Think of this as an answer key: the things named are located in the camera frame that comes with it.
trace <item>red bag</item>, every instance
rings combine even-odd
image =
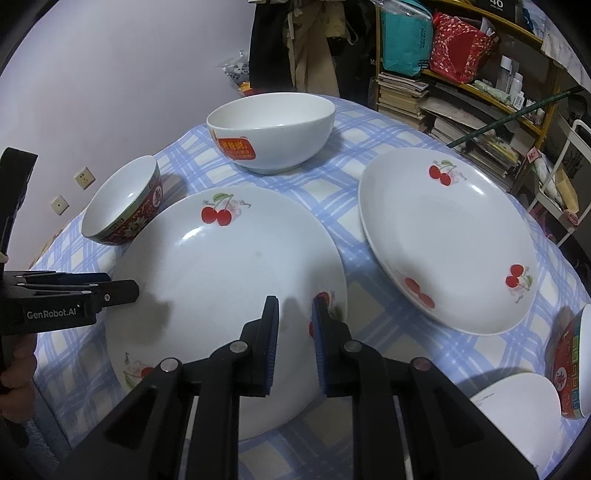
[[[433,16],[435,36],[429,68],[457,83],[469,83],[476,78],[482,61],[491,54],[495,36],[488,37],[458,17],[440,12]]]

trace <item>paper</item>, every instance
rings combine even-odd
[[[477,130],[485,127],[486,124],[476,118],[471,113],[466,112],[460,108],[453,106],[451,103],[441,100],[439,98],[429,97],[421,105],[421,109],[427,110],[428,112],[435,113],[451,120],[456,121],[459,124],[466,125],[471,129]]]

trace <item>blue plaid tablecloth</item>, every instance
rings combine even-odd
[[[341,254],[349,293],[348,324],[355,338],[402,361],[422,355],[467,395],[519,372],[544,374],[545,349],[557,318],[577,313],[589,296],[571,265],[511,197],[530,227],[538,259],[538,293],[529,315],[510,332],[472,336],[434,323],[389,281],[365,240],[357,188],[365,166],[378,154],[402,147],[445,146],[397,121],[341,99],[335,128],[324,148],[299,168],[259,176],[238,168],[214,149],[204,125],[165,148],[156,158],[163,174],[164,206],[204,189],[250,183],[276,190],[309,208]],[[82,214],[56,238],[35,269],[112,271],[122,248],[93,243],[80,234]],[[76,446],[122,398],[107,353],[103,318],[91,327],[39,337],[35,382],[72,446]],[[566,453],[583,420],[562,420],[547,473]],[[350,404],[317,398],[283,427],[240,445],[244,480],[349,479],[352,476]]]

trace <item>electrical outlet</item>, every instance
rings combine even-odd
[[[94,182],[95,177],[92,173],[90,173],[88,167],[86,167],[84,170],[82,170],[78,175],[74,177],[74,180],[76,180],[78,185],[82,187],[82,190],[86,190],[90,186],[90,184]]]
[[[51,202],[51,208],[53,208],[53,211],[58,215],[64,213],[69,206],[70,204],[61,195],[55,197],[53,202]]]

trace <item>red patterned bowl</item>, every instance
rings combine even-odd
[[[558,396],[562,415],[582,419],[591,413],[591,304],[568,324],[560,336],[552,381]]]
[[[95,193],[82,219],[82,235],[105,245],[131,242],[158,213],[162,180],[156,159],[136,158]]]

